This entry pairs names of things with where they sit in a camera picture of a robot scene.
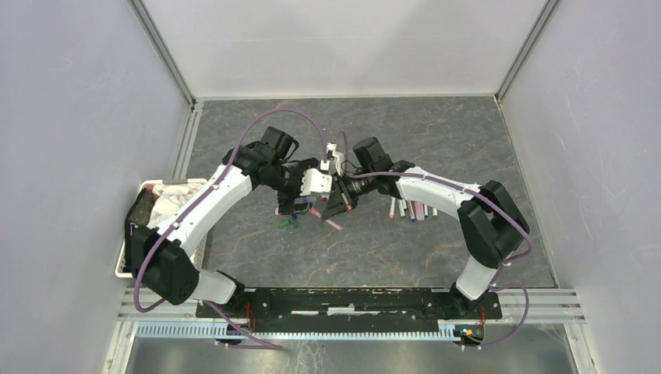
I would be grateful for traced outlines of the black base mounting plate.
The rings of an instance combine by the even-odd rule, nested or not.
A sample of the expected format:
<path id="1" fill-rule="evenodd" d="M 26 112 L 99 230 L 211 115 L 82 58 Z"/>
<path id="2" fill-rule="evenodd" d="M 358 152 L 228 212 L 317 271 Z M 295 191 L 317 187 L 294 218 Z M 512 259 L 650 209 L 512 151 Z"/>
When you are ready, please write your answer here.
<path id="1" fill-rule="evenodd" d="M 220 309 L 256 318 L 258 333 L 422 333 L 503 316 L 492 291 L 467 301 L 444 288 L 247 288 Z"/>

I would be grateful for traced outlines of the pink white marker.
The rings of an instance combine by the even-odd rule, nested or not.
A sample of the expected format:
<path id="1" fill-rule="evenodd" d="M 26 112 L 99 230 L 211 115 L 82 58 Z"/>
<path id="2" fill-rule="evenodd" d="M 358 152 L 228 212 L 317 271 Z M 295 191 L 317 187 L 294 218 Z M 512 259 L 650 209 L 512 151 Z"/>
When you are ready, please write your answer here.
<path id="1" fill-rule="evenodd" d="M 325 224 L 331 226 L 333 229 L 338 230 L 338 231 L 341 231 L 343 229 L 343 227 L 341 225 L 335 223 L 331 219 L 323 218 L 322 214 L 318 210 L 312 208 L 310 212 L 311 212 L 312 215 L 314 215 L 315 217 L 320 218 Z"/>

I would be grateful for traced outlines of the orange marker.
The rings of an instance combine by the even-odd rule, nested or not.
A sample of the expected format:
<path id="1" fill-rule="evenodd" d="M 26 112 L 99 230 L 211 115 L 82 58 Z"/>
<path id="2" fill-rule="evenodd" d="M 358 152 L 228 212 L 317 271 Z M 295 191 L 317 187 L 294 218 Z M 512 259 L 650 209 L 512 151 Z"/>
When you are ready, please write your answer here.
<path id="1" fill-rule="evenodd" d="M 397 200 L 394 197 L 392 197 L 391 202 L 390 202 L 390 206 L 389 206 L 389 212 L 388 212 L 388 215 L 389 215 L 390 219 L 394 218 L 396 202 L 397 202 Z"/>

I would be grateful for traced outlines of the crumpled white cloth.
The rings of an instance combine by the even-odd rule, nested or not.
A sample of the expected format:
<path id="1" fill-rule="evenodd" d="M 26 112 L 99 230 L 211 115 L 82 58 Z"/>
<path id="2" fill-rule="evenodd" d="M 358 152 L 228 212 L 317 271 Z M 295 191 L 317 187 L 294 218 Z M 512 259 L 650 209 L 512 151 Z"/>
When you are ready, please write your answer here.
<path id="1" fill-rule="evenodd" d="M 163 220 L 176 213 L 207 183 L 206 179 L 193 178 L 183 183 L 166 184 L 161 182 L 146 182 L 142 185 L 147 189 L 147 197 L 152 200 L 149 210 L 148 228 L 155 228 Z"/>

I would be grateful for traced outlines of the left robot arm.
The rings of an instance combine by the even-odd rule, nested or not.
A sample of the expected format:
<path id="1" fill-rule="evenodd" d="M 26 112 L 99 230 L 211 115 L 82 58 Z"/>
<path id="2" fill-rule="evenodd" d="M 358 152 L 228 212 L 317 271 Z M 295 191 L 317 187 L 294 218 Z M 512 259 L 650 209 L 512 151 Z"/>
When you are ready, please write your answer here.
<path id="1" fill-rule="evenodd" d="M 288 203 L 307 194 L 307 171 L 328 171 L 327 151 L 290 164 L 299 143 L 292 136 L 268 127 L 262 138 L 235 146 L 209 181 L 179 210 L 153 228 L 137 224 L 127 230 L 137 288 L 145 286 L 172 305 L 189 299 L 214 302 L 226 317 L 238 316 L 245 307 L 238 282 L 218 271 L 203 270 L 190 259 L 214 225 L 255 188 L 265 185 Z"/>

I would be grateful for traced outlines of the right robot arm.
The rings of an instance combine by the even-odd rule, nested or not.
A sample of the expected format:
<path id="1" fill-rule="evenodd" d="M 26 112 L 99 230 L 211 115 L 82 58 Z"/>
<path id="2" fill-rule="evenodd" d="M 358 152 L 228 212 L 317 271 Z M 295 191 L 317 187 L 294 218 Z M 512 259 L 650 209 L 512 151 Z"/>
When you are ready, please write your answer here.
<path id="1" fill-rule="evenodd" d="M 518 259 L 522 242 L 533 246 L 530 228 L 505 187 L 456 182 L 408 161 L 393 162 L 375 137 L 353 147 L 359 162 L 346 171 L 345 155 L 328 143 L 313 191 L 327 196 L 323 218 L 354 210 L 360 196 L 378 192 L 394 199 L 421 203 L 454 218 L 460 224 L 469 253 L 468 262 L 452 285 L 452 312 L 469 318 L 481 309 L 481 297 L 494 285 L 500 268 Z"/>

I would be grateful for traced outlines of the black box in basket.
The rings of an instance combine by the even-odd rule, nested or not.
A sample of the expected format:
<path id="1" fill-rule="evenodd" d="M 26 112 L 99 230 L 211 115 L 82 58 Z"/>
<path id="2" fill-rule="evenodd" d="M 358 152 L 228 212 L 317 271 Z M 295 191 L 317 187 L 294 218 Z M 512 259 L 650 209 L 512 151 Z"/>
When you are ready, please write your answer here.
<path id="1" fill-rule="evenodd" d="M 147 225 L 150 222 L 151 212 L 154 208 L 156 197 L 148 188 L 142 188 L 132 206 L 129 208 L 124 221 L 124 239 L 129 242 L 132 227 L 134 225 Z"/>

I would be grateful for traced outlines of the white long nib marker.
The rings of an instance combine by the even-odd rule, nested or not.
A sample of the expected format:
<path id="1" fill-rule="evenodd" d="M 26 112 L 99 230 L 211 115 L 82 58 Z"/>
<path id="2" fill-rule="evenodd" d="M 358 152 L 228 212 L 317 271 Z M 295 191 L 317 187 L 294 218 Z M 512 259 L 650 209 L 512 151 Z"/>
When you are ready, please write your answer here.
<path id="1" fill-rule="evenodd" d="M 407 207 L 406 207 L 405 202 L 402 199 L 397 200 L 397 207 L 398 207 L 400 218 L 405 219 L 406 218 Z"/>

